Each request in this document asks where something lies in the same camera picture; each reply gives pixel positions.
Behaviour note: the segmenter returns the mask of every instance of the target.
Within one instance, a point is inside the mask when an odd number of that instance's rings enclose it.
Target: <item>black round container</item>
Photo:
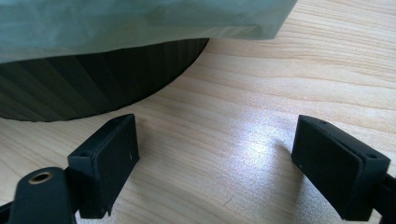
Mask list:
[[[0,64],[0,117],[79,119],[133,104],[181,75],[207,41]]]

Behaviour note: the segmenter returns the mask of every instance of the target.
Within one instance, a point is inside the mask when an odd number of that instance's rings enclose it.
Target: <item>light green cloth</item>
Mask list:
[[[297,0],[0,0],[0,63],[172,40],[274,38]]]

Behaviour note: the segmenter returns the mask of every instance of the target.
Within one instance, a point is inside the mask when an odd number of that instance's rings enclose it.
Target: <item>wood grain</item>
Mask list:
[[[300,0],[277,38],[211,39],[172,84],[108,114],[0,119],[0,203],[107,120],[134,113],[141,161],[113,215],[79,223],[341,223],[290,152],[299,114],[326,119],[392,159],[396,3]],[[378,223],[374,212],[370,223]]]

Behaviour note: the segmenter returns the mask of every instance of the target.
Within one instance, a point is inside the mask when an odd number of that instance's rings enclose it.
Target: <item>wooden table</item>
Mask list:
[[[141,160],[113,215],[79,223],[342,222],[291,162],[296,122],[326,119],[390,157],[396,175],[396,2],[300,0],[275,40],[211,39],[135,105],[66,122],[0,119],[0,203],[127,113]]]

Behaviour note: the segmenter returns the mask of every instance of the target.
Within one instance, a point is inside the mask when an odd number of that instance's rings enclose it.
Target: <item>ribbed black surface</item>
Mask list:
[[[181,75],[207,41],[0,64],[0,117],[68,120],[133,104]]]

